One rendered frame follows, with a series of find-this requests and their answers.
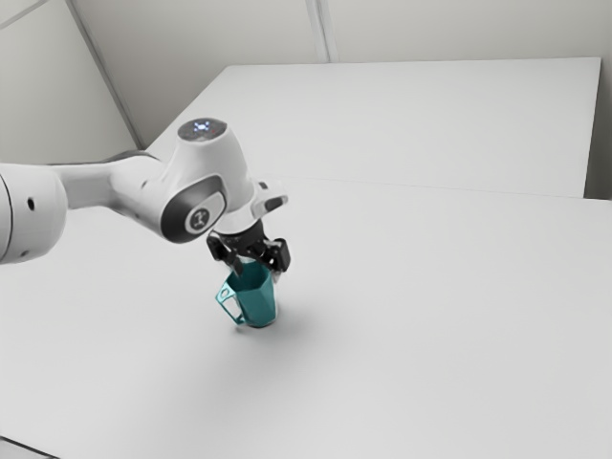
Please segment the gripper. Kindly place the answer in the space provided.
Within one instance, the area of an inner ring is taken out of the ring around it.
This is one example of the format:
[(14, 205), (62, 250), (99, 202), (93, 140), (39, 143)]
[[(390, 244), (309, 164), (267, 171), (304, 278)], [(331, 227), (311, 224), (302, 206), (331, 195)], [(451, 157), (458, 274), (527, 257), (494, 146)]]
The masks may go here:
[(271, 271), (274, 285), (291, 264), (287, 241), (283, 238), (269, 239), (261, 220), (234, 234), (213, 230), (207, 236), (207, 245), (213, 259), (226, 264), (236, 276), (241, 276), (246, 264), (254, 260)]

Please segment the teal faceted mug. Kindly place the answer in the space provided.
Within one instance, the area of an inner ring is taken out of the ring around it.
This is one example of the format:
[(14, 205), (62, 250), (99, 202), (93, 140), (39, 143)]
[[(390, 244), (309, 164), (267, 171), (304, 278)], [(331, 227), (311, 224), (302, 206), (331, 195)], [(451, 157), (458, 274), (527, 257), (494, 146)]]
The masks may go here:
[(240, 274), (231, 273), (215, 299), (236, 325), (263, 328), (277, 319), (272, 274), (257, 262), (244, 263)]

